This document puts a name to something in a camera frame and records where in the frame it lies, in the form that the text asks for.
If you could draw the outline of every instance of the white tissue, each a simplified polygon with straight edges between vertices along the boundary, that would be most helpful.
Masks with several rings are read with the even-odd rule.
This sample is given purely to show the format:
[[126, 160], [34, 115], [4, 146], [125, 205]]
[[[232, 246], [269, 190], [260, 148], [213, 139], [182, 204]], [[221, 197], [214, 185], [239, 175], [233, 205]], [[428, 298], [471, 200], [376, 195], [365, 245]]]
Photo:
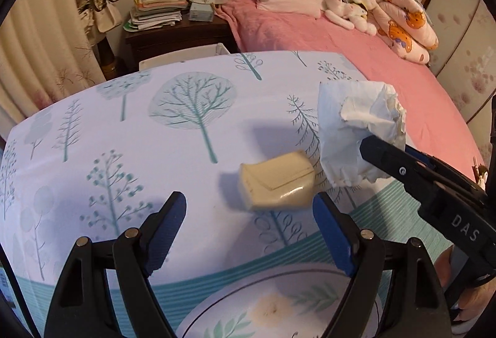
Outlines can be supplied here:
[[321, 83], [317, 115], [321, 165], [333, 187], [373, 183], [389, 175], [361, 158], [370, 135], [405, 150], [406, 111], [394, 87], [383, 82], [332, 80]]

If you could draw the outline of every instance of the stack of books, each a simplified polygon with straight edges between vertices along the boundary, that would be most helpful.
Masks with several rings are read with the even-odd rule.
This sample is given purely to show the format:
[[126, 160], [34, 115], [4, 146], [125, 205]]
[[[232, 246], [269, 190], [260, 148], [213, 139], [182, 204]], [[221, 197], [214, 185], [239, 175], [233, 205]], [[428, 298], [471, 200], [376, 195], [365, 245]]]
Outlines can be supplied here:
[[131, 19], [124, 25], [128, 32], [158, 29], [182, 20], [181, 11], [189, 6], [187, 0], [135, 0]]

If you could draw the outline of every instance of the pink blanket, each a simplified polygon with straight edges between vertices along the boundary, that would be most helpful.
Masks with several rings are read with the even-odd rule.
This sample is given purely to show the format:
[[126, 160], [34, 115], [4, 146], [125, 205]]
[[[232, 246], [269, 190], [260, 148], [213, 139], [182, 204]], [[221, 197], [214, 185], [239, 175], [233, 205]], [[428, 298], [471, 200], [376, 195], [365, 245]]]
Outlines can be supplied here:
[[394, 86], [407, 110], [407, 132], [418, 150], [449, 163], [474, 179], [477, 145], [448, 94], [424, 65], [398, 58], [379, 38], [346, 30], [324, 16], [256, 9], [255, 0], [229, 0], [217, 14], [227, 20], [243, 52], [300, 50], [343, 54], [368, 80]]

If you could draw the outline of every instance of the yellow soap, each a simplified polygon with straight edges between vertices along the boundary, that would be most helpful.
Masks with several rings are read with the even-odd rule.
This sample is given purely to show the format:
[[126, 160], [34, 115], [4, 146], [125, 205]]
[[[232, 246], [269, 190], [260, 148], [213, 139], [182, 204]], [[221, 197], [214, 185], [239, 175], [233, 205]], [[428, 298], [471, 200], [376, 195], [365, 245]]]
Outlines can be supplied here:
[[239, 190], [246, 208], [299, 209], [312, 204], [315, 170], [301, 150], [240, 166]]

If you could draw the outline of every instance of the nightstand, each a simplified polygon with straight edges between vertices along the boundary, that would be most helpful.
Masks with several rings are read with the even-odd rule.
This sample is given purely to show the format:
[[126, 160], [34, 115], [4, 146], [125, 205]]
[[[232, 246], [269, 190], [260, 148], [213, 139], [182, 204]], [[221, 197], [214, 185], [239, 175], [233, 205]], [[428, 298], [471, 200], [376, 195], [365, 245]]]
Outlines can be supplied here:
[[229, 24], [217, 16], [214, 16], [213, 22], [192, 22], [188, 14], [183, 14], [182, 21], [174, 26], [126, 32], [126, 44], [131, 46], [136, 68], [140, 61], [154, 56], [218, 42], [224, 44], [231, 53], [239, 52]]

